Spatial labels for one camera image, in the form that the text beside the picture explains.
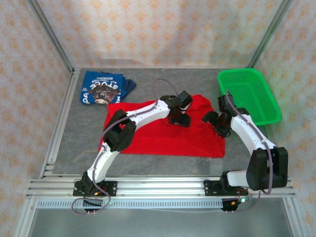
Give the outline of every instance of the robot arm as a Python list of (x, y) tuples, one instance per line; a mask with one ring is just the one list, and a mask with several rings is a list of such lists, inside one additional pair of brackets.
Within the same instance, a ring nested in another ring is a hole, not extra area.
[(155, 103), (135, 111), (116, 111), (105, 128), (107, 132), (103, 137), (98, 158), (83, 174), (82, 184), (78, 184), (84, 193), (91, 195), (96, 191), (93, 171), (95, 183), (103, 181), (115, 157), (131, 144), (134, 133), (140, 127), (163, 118), (168, 118), (169, 123), (188, 127), (191, 118), (184, 111), (191, 102), (191, 96), (183, 91), (178, 96), (163, 96)]
[[(233, 96), (229, 100), (234, 105)], [(227, 171), (222, 175), (223, 183), (231, 187), (250, 187), (252, 190), (263, 190), (269, 186), (269, 168), (267, 165), (268, 151), (264, 142), (270, 149), (273, 159), (273, 185), (272, 188), (285, 187), (287, 184), (288, 153), (284, 147), (276, 147), (256, 127), (245, 108), (238, 108), (237, 114), (230, 106), (226, 96), (218, 98), (220, 114), (208, 112), (203, 122), (209, 122), (221, 137), (230, 135), (230, 130), (235, 131), (249, 150), (251, 159), (247, 170)]]

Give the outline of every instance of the red cloth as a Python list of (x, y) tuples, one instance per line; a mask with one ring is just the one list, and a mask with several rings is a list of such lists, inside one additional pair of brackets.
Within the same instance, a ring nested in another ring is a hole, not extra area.
[[(170, 125), (167, 118), (162, 119), (165, 124), (160, 119), (156, 120), (139, 128), (132, 144), (122, 153), (222, 158), (225, 140), (209, 123), (201, 121), (207, 112), (213, 110), (211, 103), (201, 95), (192, 98), (191, 107), (186, 111), (191, 117), (190, 127)], [(116, 110), (133, 111), (153, 102), (110, 104), (104, 127)]]

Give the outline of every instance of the cable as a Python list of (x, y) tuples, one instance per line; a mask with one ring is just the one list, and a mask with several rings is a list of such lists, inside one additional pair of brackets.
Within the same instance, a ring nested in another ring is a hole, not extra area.
[(83, 200), (83, 202), (86, 203), (86, 204), (89, 204), (91, 206), (102, 206), (101, 204), (92, 203), (92, 202), (89, 202), (89, 201), (86, 201), (86, 200)]
[[(108, 127), (102, 132), (101, 139), (103, 139), (104, 135), (105, 135), (110, 129), (112, 129), (115, 125), (117, 125), (117, 124), (119, 124), (119, 123), (121, 123), (121, 122), (123, 122), (123, 121), (125, 121), (125, 120), (127, 120), (127, 119), (129, 119), (129, 118), (131, 118), (131, 117), (135, 117), (135, 116), (138, 116), (138, 115), (143, 115), (143, 114), (145, 114), (145, 113), (148, 113), (148, 112), (150, 112), (150, 111), (152, 111), (153, 109), (156, 108), (159, 99), (158, 99), (157, 93), (156, 93), (156, 91), (155, 91), (155, 84), (156, 84), (156, 82), (157, 82), (158, 80), (163, 80), (163, 81), (167, 82), (167, 83), (173, 88), (173, 90), (175, 91), (176, 95), (178, 96), (178, 92), (177, 92), (176, 88), (174, 87), (174, 85), (173, 85), (171, 82), (169, 82), (168, 80), (163, 79), (163, 78), (158, 78), (158, 79), (156, 79), (156, 80), (153, 82), (153, 85), (152, 85), (152, 92), (153, 92), (154, 96), (156, 97), (155, 104), (154, 104), (151, 108), (149, 108), (148, 110), (145, 110), (145, 111), (142, 111), (142, 112), (138, 112), (138, 113), (136, 113), (136, 114), (129, 115), (129, 116), (126, 116), (126, 117), (124, 117), (124, 118), (121, 118), (121, 119), (115, 121), (114, 123), (112, 123), (110, 126), (108, 126)], [(94, 185), (98, 190), (100, 190), (102, 193), (104, 193), (104, 194), (109, 198), (109, 200), (108, 200), (108, 202), (107, 202), (102, 208), (100, 208), (100, 209), (98, 209), (98, 210), (93, 210), (93, 213), (94, 213), (94, 214), (96, 214), (97, 212), (100, 212), (100, 211), (104, 210), (104, 209), (110, 204), (110, 202), (111, 202), (111, 196), (110, 196), (106, 191), (104, 191), (103, 189), (101, 189), (101, 188), (96, 184), (96, 182), (95, 182), (95, 170), (96, 170), (98, 161), (100, 160), (101, 156), (102, 156), (102, 155), (105, 153), (105, 151), (106, 151), (106, 147), (105, 147), (104, 145), (98, 145), (98, 147), (102, 147), (103, 150), (99, 153), (97, 159), (95, 160), (95, 163), (94, 163), (94, 166), (93, 166), (93, 171), (92, 171), (92, 183), (93, 183), (93, 185)], [(90, 211), (84, 212), (84, 213), (79, 213), (79, 212), (76, 212), (76, 211), (75, 211), (74, 205), (75, 205), (75, 203), (76, 203), (77, 201), (79, 201), (79, 200), (83, 200), (83, 201), (96, 201), (96, 199), (94, 199), (94, 198), (79, 197), (79, 198), (75, 199), (75, 200), (73, 201), (72, 205), (71, 205), (71, 210), (72, 210), (72, 212), (73, 212), (75, 215), (78, 215), (78, 216), (89, 215), (89, 214), (90, 214)]]
[[(99, 161), (99, 159), (101, 158), (101, 156), (102, 156), (102, 155), (105, 153), (105, 151), (106, 151), (106, 147), (105, 147), (104, 145), (101, 145), (101, 147), (103, 148), (103, 151), (100, 152), (100, 154), (98, 155), (97, 159), (95, 160), (95, 163), (94, 163), (94, 166), (93, 166), (93, 171), (92, 171), (92, 183), (93, 183), (93, 185), (94, 185), (98, 190), (100, 190), (101, 192), (103, 192), (103, 193), (109, 198), (109, 200), (108, 200), (108, 202), (107, 202), (102, 208), (100, 208), (100, 209), (98, 209), (98, 210), (93, 210), (93, 213), (94, 213), (94, 214), (96, 214), (96, 213), (98, 213), (98, 212), (104, 210), (104, 209), (110, 204), (110, 202), (111, 202), (111, 196), (110, 196), (106, 191), (104, 191), (103, 189), (101, 189), (101, 188), (96, 184), (95, 178), (94, 178), (94, 176), (95, 176), (95, 169), (96, 169), (96, 166), (97, 166), (97, 164), (98, 164), (98, 161)], [(79, 197), (79, 198), (75, 199), (75, 200), (73, 201), (72, 205), (71, 205), (71, 210), (73, 211), (73, 213), (74, 213), (75, 215), (77, 215), (77, 216), (90, 215), (90, 211), (84, 212), (84, 213), (80, 213), (80, 212), (76, 212), (76, 211), (75, 211), (74, 205), (75, 205), (75, 203), (76, 203), (77, 201), (79, 201), (79, 200), (96, 201), (96, 199), (95, 199), (95, 198)]]
[(76, 181), (77, 181), (77, 180), (82, 181), (82, 179), (75, 179), (75, 180), (74, 180), (74, 185), (76, 185)]
[(252, 130), (258, 135), (258, 137), (260, 138), (261, 142), (263, 143), (263, 145), (266, 147), (267, 152), (268, 152), (268, 158), (269, 158), (269, 187), (268, 187), (268, 191), (265, 192), (264, 190), (262, 190), (262, 192), (266, 195), (269, 195), (271, 193), (272, 190), (272, 182), (273, 182), (273, 163), (272, 163), (272, 155), (271, 155), (271, 151), (270, 148), (267, 144), (267, 142), (264, 140), (264, 138), (261, 136), (261, 133), (258, 131), (258, 129), (250, 122), (248, 122), (248, 120), (237, 110), (237, 108), (233, 105), (233, 103), (231, 102), (231, 100), (229, 99), (229, 94), (231, 94), (228, 90), (226, 90), (226, 99), (229, 103), (229, 105), (232, 107), (232, 109), (236, 112), (236, 114), (238, 114), (240, 116), (240, 118), (242, 120), (244, 120), (251, 128)]

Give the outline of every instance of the black mounting bracket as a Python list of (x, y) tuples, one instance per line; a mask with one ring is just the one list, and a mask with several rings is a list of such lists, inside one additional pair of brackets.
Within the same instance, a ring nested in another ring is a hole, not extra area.
[[(101, 189), (106, 191), (111, 197), (115, 197), (117, 195), (118, 183), (117, 181), (101, 181), (97, 184)], [(75, 182), (75, 187), (73, 191), (73, 196), (75, 197), (100, 197), (105, 196), (103, 192), (98, 190), (95, 186), (93, 189), (89, 191), (84, 185), (82, 180), (77, 180)]]
[(183, 114), (184, 109), (193, 101), (192, 97), (186, 91), (182, 91), (178, 96), (164, 95), (160, 98), (164, 101), (170, 113), (168, 115), (168, 121), (170, 124), (189, 127), (191, 124), (191, 117), (187, 114)]
[(232, 187), (228, 185), (227, 172), (223, 172), (220, 180), (204, 180), (205, 196), (247, 196), (248, 191), (242, 187)]

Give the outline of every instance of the metal rod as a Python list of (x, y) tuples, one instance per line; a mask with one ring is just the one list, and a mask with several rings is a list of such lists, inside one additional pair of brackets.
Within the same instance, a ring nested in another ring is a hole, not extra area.
[(60, 56), (63, 64), (65, 65), (66, 69), (69, 73), (73, 72), (73, 66), (67, 57), (63, 47), (61, 46), (57, 36), (55, 35), (53, 28), (51, 27), (50, 23), (48, 22), (43, 10), (41, 9), (37, 0), (27, 0), (28, 4), (30, 5), (31, 9), (33, 10), (34, 14), (36, 15), (37, 19), (39, 20), (41, 26), (43, 27), (44, 31), (46, 32), (48, 38), (52, 42), (54, 48), (56, 49), (58, 55)]
[(309, 236), (296, 198), (283, 198), (284, 208), (294, 237)]
[(279, 8), (276, 11), (275, 16), (273, 17), (267, 31), (265, 32), (261, 42), (259, 43), (259, 46), (256, 49), (256, 52), (254, 53), (248, 65), (249, 68), (254, 68), (256, 64), (258, 63), (263, 51), (266, 49), (270, 39), (272, 38), (273, 34), (276, 32), (277, 27), (279, 26), (280, 22), (283, 19), (283, 16), (287, 12), (292, 2), (293, 0), (283, 0), (281, 2)]
[(25, 200), (18, 224), (14, 231), (14, 237), (29, 236), (37, 204), (37, 199)]
[[(73, 197), (74, 180), (76, 177), (50, 177), (49, 179), (36, 179), (30, 183), (27, 198), (65, 198)], [(106, 180), (118, 182), (117, 195), (114, 199), (168, 199), (168, 198), (228, 198), (227, 196), (206, 197), (203, 181), (219, 180), (218, 176), (121, 176), (107, 177)], [(250, 192), (254, 197), (258, 191)], [(289, 181), (284, 188), (273, 189), (269, 196), (263, 198), (288, 198), (295, 197), (292, 183)]]
[(77, 71), (74, 71), (70, 76), (69, 83), (68, 83), (65, 96), (63, 99), (63, 103), (59, 111), (58, 119), (54, 128), (54, 132), (53, 132), (47, 153), (45, 155), (44, 164), (39, 174), (39, 178), (42, 178), (44, 174), (47, 172), (46, 171), (47, 163), (56, 160), (62, 134), (66, 125), (66, 120), (69, 113), (72, 97), (75, 92), (78, 76), (79, 76), (79, 73)]

